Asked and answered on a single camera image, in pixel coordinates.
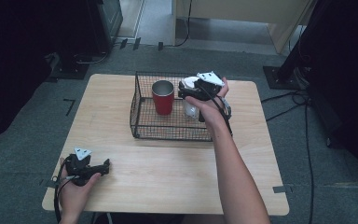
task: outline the black wire basket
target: black wire basket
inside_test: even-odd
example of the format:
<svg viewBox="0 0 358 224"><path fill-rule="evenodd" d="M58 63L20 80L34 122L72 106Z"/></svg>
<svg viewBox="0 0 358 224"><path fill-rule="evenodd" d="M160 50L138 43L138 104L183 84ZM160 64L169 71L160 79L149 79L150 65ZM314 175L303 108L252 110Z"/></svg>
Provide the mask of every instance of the black wire basket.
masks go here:
<svg viewBox="0 0 358 224"><path fill-rule="evenodd" d="M181 140L211 142L205 127L185 114L183 99L178 97L179 82L195 74L136 72L135 93L131 103L130 126L132 136L141 139ZM161 116L156 112L152 85L158 80L168 80L174 86L172 113Z"/></svg>

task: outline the desk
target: desk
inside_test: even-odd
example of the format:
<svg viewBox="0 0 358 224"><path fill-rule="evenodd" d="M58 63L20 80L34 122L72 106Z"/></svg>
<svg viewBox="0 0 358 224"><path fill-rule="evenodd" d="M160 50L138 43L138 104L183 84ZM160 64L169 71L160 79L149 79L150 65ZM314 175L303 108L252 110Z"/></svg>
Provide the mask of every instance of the desk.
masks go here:
<svg viewBox="0 0 358 224"><path fill-rule="evenodd" d="M86 211L223 214L217 188L213 144L134 139L130 108L134 76L93 75L62 149L61 157L74 147L91 149L90 165L112 162L109 175L94 187ZM263 109L253 82L228 82L227 95L233 117L234 140L268 213L289 212L281 175L269 138ZM59 171L57 162L54 174ZM54 190L48 189L43 207L54 210Z"/></svg>
<svg viewBox="0 0 358 224"><path fill-rule="evenodd" d="M281 53L299 24L307 24L313 0L193 0L191 17L268 23L268 32ZM190 0L172 0L173 43L177 18L187 18Z"/></svg>

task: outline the white floor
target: white floor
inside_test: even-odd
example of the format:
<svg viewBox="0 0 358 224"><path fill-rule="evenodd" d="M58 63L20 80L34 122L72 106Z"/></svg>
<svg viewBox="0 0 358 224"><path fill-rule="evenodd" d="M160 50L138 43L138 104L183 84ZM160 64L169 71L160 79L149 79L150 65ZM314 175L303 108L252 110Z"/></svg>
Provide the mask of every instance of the white floor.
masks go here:
<svg viewBox="0 0 358 224"><path fill-rule="evenodd" d="M128 5L139 5L139 2L142 1L145 1L142 10L128 7ZM141 37L141 44L146 45L158 45L158 42L163 42L164 46L174 44L172 0L120 0L120 3L124 21L136 20L140 16L138 26L133 27L133 32L130 32L134 35L121 35L120 38L134 39ZM177 20L176 27L175 44L180 44L187 32L185 20ZM121 29L129 30L125 22L123 22ZM299 34L300 27L290 41L291 47L297 42ZM247 21L190 19L189 39L180 48L277 55L267 25ZM289 45L282 51L282 55L288 54Z"/></svg>

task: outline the wooden tabletop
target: wooden tabletop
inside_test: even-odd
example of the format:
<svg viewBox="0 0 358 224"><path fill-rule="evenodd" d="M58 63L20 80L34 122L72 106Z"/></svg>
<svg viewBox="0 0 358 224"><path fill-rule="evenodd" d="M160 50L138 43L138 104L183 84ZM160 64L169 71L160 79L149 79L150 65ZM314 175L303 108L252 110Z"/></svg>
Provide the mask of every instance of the wooden tabletop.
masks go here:
<svg viewBox="0 0 358 224"><path fill-rule="evenodd" d="M134 76L93 75L85 90L61 157L74 147L92 150L90 165L112 162L94 187L86 211L223 214L213 144L132 137ZM228 82L234 141L252 173L268 213L284 216L289 206L254 82ZM59 171L59 163L53 175ZM43 200L54 210L54 189Z"/></svg>

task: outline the person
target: person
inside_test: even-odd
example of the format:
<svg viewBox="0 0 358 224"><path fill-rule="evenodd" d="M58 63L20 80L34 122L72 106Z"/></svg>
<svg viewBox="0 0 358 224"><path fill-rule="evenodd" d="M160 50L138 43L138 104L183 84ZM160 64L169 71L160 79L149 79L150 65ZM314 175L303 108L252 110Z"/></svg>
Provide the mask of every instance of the person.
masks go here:
<svg viewBox="0 0 358 224"><path fill-rule="evenodd" d="M225 86L217 95L225 97L228 93L228 84L225 77L222 80ZM216 105L212 100L204 102L191 96L187 96L186 101L200 110L205 118L206 128L213 139L217 182L225 222L227 224L270 223L267 208L255 181ZM215 101L223 106L220 100ZM78 222L78 218L86 206L90 191L98 181L99 176L98 174L92 176L84 187L68 183L62 189L60 198L62 205L61 224Z"/></svg>

